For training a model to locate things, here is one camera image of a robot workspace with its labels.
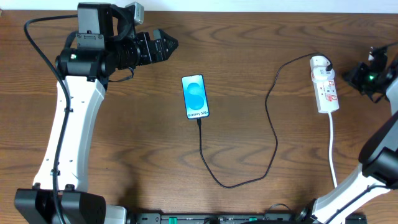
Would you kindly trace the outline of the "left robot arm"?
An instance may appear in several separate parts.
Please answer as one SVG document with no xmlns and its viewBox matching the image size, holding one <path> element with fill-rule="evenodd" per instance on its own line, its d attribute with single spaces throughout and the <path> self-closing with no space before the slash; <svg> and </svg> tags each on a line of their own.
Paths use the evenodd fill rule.
<svg viewBox="0 0 398 224">
<path fill-rule="evenodd" d="M 178 41 L 157 29 L 136 32 L 144 7 L 81 2 L 78 30 L 49 63 L 57 106 L 49 144 L 32 187 L 18 189 L 15 208 L 29 223 L 134 223 L 126 207 L 88 192 L 88 158 L 98 110 L 116 70 L 167 60 Z"/>
</svg>

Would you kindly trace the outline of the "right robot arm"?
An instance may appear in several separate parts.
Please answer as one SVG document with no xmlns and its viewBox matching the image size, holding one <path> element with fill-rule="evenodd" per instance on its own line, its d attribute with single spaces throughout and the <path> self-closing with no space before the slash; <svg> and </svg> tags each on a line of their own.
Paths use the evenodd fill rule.
<svg viewBox="0 0 398 224">
<path fill-rule="evenodd" d="M 305 207 L 295 217 L 297 223 L 344 223 L 366 202 L 397 189 L 397 60 L 389 63 L 384 47 L 370 51 L 368 60 L 344 73 L 343 79 L 362 95 L 385 98 L 391 117 L 365 143 L 354 171 Z"/>
</svg>

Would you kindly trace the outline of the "blue Samsung Galaxy smartphone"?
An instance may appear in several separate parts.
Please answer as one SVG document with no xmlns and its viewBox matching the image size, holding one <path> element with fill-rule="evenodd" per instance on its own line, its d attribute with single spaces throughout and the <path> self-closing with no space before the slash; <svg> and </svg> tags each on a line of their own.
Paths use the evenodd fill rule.
<svg viewBox="0 0 398 224">
<path fill-rule="evenodd" d="M 182 77 L 182 89 L 187 118 L 199 119 L 208 117 L 210 111 L 203 75 Z"/>
</svg>

